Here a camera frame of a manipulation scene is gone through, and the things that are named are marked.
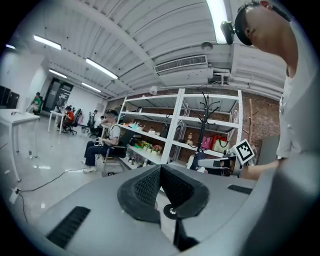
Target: gray floor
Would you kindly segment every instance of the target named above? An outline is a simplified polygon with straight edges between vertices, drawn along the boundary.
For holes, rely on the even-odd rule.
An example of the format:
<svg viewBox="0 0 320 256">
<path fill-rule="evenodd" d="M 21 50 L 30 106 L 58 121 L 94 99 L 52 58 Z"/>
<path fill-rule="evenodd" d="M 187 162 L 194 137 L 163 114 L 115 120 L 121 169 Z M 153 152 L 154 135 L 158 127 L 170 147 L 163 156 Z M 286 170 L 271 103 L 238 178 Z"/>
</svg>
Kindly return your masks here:
<svg viewBox="0 0 320 256">
<path fill-rule="evenodd" d="M 57 180 L 36 191 L 22 193 L 24 211 L 31 225 L 48 208 L 86 183 L 102 177 L 101 159 L 97 161 L 98 171 L 85 174 L 81 170 L 84 168 L 81 160 L 84 159 L 84 150 L 90 140 L 86 133 L 81 133 L 81 127 L 75 128 L 77 135 L 63 133 L 59 135 L 54 120 L 51 122 L 51 130 L 48 133 L 48 122 L 49 119 L 42 116 L 38 123 L 38 158 L 29 158 L 29 149 L 34 146 L 34 127 L 32 123 L 26 123 L 19 127 L 20 152 L 15 153 L 15 162 L 22 179 L 21 182 L 17 182 L 12 170 L 10 146 L 9 144 L 5 145 L 9 141 L 9 130 L 6 126 L 0 124 L 0 148 L 5 145 L 0 149 L 1 192 L 8 208 L 17 218 L 25 221 L 22 198 L 18 196 L 14 203 L 9 201 L 15 187 L 21 190 L 31 190 L 51 181 L 66 170 L 75 170 L 65 173 Z M 172 241 L 175 221 L 166 218 L 163 214 L 163 208 L 170 202 L 165 195 L 159 193 L 157 203 L 158 210 L 161 213 L 161 229 Z"/>
</svg>

